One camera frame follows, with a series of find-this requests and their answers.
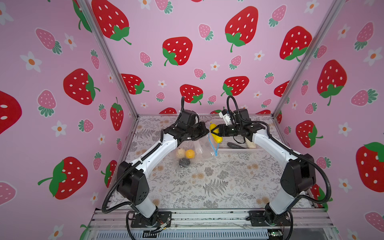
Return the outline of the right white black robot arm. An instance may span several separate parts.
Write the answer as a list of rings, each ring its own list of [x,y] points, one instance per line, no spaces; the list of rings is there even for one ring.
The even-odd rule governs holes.
[[[245,109],[234,112],[224,109],[219,117],[224,123],[212,129],[212,134],[219,137],[242,136],[262,147],[284,169],[280,180],[281,189],[265,207],[264,220],[268,225],[278,224],[300,199],[316,204],[324,204],[331,199],[331,184],[323,169],[310,155],[302,155],[274,138],[267,123],[252,121]],[[325,196],[320,200],[305,195],[305,191],[316,183],[316,172],[321,174],[326,184]]]

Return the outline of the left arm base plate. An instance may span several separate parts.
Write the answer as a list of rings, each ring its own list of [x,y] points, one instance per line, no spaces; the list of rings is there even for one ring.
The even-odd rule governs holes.
[[[172,212],[155,211],[150,218],[144,217],[142,214],[135,214],[130,223],[132,228],[158,228],[163,224],[166,227],[171,226]]]

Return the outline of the yellow orange toy fruit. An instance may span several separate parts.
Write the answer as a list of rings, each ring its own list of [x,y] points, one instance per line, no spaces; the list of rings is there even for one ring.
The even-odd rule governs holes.
[[[185,157],[187,159],[194,159],[196,157],[196,152],[194,150],[186,150]]]

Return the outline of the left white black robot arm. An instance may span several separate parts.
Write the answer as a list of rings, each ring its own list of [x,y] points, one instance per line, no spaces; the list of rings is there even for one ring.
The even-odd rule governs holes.
[[[177,120],[161,130],[160,139],[149,150],[130,163],[120,163],[117,180],[105,197],[102,212],[107,214],[128,205],[153,225],[158,217],[158,207],[148,197],[150,188],[147,178],[164,157],[181,143],[197,141],[208,133],[209,130],[196,112],[181,110]],[[108,208],[108,202],[115,191],[128,201]]]

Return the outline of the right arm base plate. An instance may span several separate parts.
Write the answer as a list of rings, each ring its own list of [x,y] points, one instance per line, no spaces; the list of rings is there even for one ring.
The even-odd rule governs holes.
[[[246,221],[253,227],[289,227],[292,223],[288,213],[276,215],[268,211],[249,211]]]

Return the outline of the black round toy food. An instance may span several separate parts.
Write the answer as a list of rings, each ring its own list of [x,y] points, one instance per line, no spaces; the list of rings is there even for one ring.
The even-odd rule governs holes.
[[[191,164],[190,159],[182,158],[179,160],[179,166],[182,168],[188,167]]]

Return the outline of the white plastic basket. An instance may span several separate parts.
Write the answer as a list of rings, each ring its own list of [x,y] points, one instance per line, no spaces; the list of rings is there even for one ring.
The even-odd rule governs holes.
[[[263,150],[258,145],[255,145],[255,148],[249,148],[242,136],[222,137],[223,140],[221,143],[216,142],[213,134],[209,133],[208,136],[211,141],[211,146],[217,151],[218,154],[255,153],[256,151]],[[242,149],[230,148],[228,143],[238,145],[242,147]]]

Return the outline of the beige garlic toy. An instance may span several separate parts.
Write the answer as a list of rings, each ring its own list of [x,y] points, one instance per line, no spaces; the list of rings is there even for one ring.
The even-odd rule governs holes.
[[[182,158],[184,158],[186,156],[186,151],[184,150],[184,149],[182,149],[182,148],[178,148],[177,150],[176,150],[176,157],[178,158],[178,159],[182,159]]]

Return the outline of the white daikon toy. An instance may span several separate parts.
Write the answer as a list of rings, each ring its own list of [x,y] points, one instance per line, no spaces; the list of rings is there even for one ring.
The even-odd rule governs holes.
[[[248,149],[256,149],[257,148],[257,145],[253,142],[251,142],[249,139],[245,139],[246,140],[246,145],[247,145],[247,148]]]

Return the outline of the clear zip top bag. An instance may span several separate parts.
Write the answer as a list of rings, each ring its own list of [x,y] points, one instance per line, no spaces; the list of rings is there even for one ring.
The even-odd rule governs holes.
[[[176,157],[176,150],[178,148],[182,148],[186,150],[194,150],[196,152],[196,157],[194,159],[190,159],[191,164],[188,167],[182,168],[179,166],[179,160]],[[179,169],[187,169],[193,167],[194,165],[200,164],[207,160],[212,159],[213,157],[217,157],[217,151],[211,146],[211,141],[208,135],[197,140],[197,141],[185,141],[179,147],[171,152],[171,157],[174,163],[174,167]]]

